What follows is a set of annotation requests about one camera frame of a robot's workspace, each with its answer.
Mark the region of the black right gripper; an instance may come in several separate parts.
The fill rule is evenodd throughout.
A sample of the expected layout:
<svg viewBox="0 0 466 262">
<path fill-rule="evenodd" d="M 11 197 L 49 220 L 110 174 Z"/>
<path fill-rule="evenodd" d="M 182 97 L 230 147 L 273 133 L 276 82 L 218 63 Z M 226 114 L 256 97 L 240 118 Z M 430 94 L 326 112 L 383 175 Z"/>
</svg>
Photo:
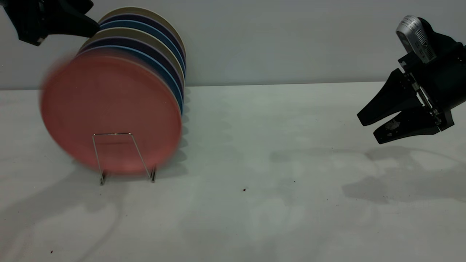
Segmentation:
<svg viewBox="0 0 466 262">
<path fill-rule="evenodd" d="M 393 70 L 374 98 L 357 114 L 363 126 L 400 112 L 374 131 L 379 144 L 435 135 L 454 125 L 451 110 L 465 102 L 465 45 L 435 32 L 421 17 L 404 17 L 398 38 L 406 55 L 398 60 L 409 76 Z M 429 102 L 419 101 L 411 79 Z"/>
</svg>

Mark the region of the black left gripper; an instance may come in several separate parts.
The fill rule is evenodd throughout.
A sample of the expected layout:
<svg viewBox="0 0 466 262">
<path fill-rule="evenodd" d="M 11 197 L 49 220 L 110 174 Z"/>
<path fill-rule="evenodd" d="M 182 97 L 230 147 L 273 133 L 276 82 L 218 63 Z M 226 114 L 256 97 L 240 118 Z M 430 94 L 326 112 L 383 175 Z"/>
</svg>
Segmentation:
<svg viewBox="0 0 466 262">
<path fill-rule="evenodd" d="M 46 18 L 42 24 L 44 5 L 42 0 L 1 0 L 1 6 L 12 22 L 18 39 L 40 46 L 49 35 L 75 35 L 92 37 L 100 31 L 100 25 L 87 14 L 94 6 L 91 0 L 60 0 L 60 9 Z"/>
</svg>

